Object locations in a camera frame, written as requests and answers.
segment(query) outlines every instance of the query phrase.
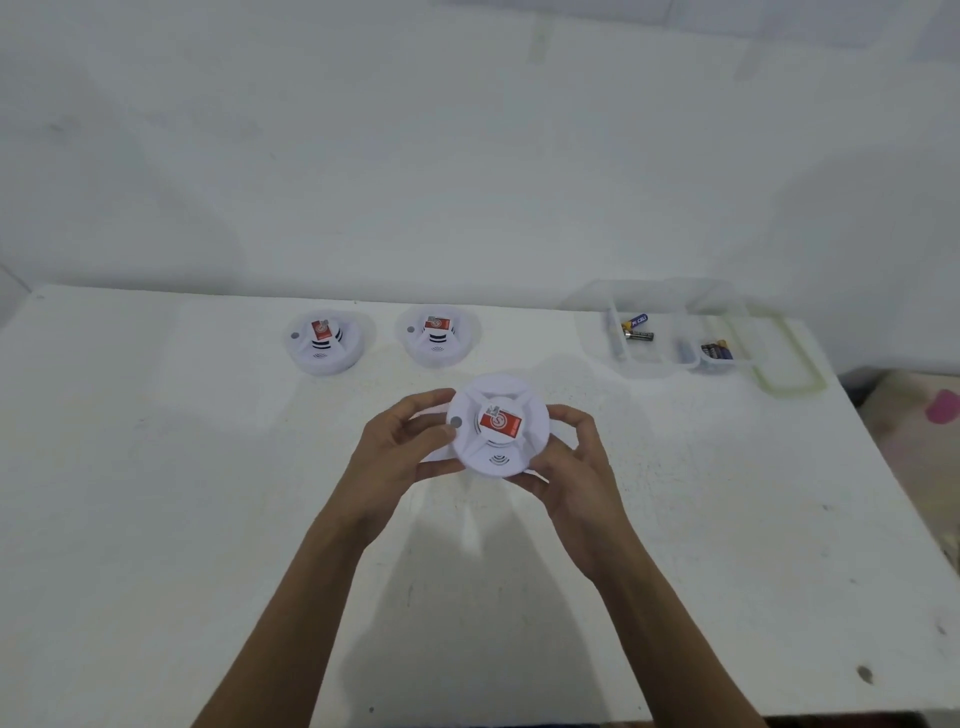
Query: right hand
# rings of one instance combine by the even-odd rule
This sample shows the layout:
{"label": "right hand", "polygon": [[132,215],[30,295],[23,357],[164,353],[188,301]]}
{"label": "right hand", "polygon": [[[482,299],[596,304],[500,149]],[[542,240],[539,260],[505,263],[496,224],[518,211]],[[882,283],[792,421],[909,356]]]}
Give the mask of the right hand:
{"label": "right hand", "polygon": [[507,478],[542,501],[573,563],[596,581],[637,541],[623,508],[607,452],[593,418],[565,404],[547,406],[551,420],[577,430],[577,448],[554,435],[530,461],[534,473]]}

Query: white smoke detector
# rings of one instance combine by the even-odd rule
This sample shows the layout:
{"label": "white smoke detector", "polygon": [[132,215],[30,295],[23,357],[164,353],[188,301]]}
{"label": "white smoke detector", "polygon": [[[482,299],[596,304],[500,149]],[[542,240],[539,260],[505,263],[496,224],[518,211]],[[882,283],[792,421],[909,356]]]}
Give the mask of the white smoke detector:
{"label": "white smoke detector", "polygon": [[419,306],[397,323],[407,353],[424,367],[456,364],[473,342],[467,315],[452,305]]}
{"label": "white smoke detector", "polygon": [[509,375],[476,378],[457,392],[446,421],[457,427],[453,451],[460,462],[491,477],[522,473],[550,438],[546,405]]}
{"label": "white smoke detector", "polygon": [[357,363],[363,329],[343,311],[315,311],[287,327],[283,342],[290,358],[309,375],[335,375]]}

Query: wall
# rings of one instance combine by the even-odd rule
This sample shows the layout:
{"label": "wall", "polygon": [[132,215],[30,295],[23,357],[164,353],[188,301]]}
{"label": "wall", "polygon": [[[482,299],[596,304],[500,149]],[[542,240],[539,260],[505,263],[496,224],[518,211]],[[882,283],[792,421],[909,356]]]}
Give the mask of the wall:
{"label": "wall", "polygon": [[29,292],[23,283],[0,268],[0,328],[10,320]]}
{"label": "wall", "polygon": [[431,0],[11,0],[0,260],[524,306],[712,275],[838,371],[957,368],[960,64],[914,57],[939,5],[851,50]]}

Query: sticker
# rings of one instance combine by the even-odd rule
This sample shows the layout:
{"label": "sticker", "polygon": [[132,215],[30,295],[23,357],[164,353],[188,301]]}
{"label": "sticker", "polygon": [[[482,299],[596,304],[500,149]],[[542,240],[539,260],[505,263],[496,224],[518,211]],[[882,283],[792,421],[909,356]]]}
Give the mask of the sticker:
{"label": "sticker", "polygon": [[480,418],[481,427],[502,432],[507,437],[513,438],[520,432],[520,423],[522,422],[523,420],[517,415],[512,415],[497,406],[488,407]]}
{"label": "sticker", "polygon": [[427,316],[426,323],[423,325],[424,328],[445,328],[450,330],[450,320],[449,319],[438,319],[436,316]]}
{"label": "sticker", "polygon": [[333,331],[330,330],[330,322],[327,319],[315,321],[310,326],[313,327],[313,333],[317,337],[317,341],[323,341],[333,335]]}

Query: hand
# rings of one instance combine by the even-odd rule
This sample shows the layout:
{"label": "hand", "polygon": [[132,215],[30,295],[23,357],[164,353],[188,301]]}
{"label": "hand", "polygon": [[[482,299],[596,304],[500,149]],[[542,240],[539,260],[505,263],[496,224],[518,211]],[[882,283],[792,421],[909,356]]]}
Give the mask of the hand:
{"label": "hand", "polygon": [[547,411],[551,420],[576,427],[577,448],[550,435],[543,452],[530,461],[536,473],[507,479],[543,502],[573,563],[596,581],[611,559],[636,541],[636,533],[593,418],[564,404],[550,404]]}
{"label": "hand", "polygon": [[446,415],[414,417],[446,404],[454,394],[452,389],[435,389],[410,395],[370,420],[321,518],[347,527],[366,547],[380,535],[411,485],[461,471],[464,466],[456,459],[420,462],[453,442],[457,430],[445,424]]}

